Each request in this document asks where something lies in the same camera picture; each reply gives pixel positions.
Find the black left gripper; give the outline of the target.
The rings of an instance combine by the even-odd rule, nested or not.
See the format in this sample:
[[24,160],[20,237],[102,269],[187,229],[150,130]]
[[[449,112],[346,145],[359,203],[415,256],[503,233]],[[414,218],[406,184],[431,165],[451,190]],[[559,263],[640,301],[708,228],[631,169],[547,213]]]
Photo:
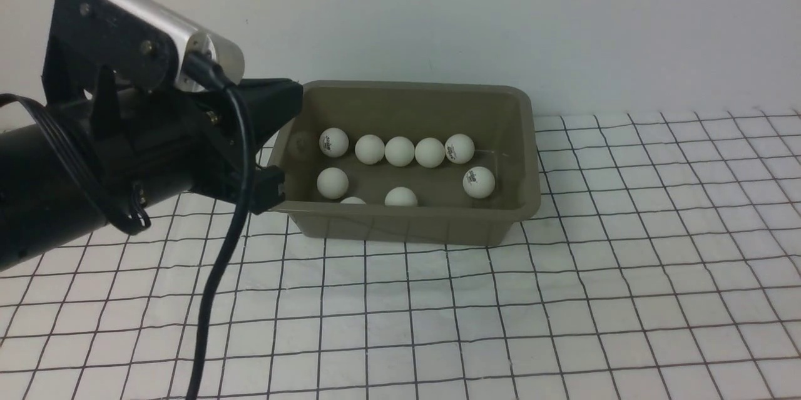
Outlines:
[[[304,89],[290,79],[246,79],[238,94],[252,121],[257,159],[264,144],[302,110]],[[86,158],[100,185],[115,200],[143,189],[146,204],[190,191],[237,203],[242,178],[240,132],[225,95],[152,93],[117,87],[117,106],[88,98],[48,110]],[[260,214],[286,200],[284,171],[257,162],[249,212]]]

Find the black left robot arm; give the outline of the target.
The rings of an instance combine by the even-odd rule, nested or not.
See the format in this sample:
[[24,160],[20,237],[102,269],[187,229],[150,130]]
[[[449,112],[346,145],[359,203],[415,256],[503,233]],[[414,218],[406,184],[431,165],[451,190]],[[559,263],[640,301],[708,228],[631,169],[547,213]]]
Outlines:
[[[91,107],[54,117],[66,128],[118,211],[131,214],[192,192],[237,202],[241,149],[223,95],[161,92],[118,95],[120,120],[91,128]],[[2,134],[2,269],[14,267],[111,223],[72,180],[37,125]]]

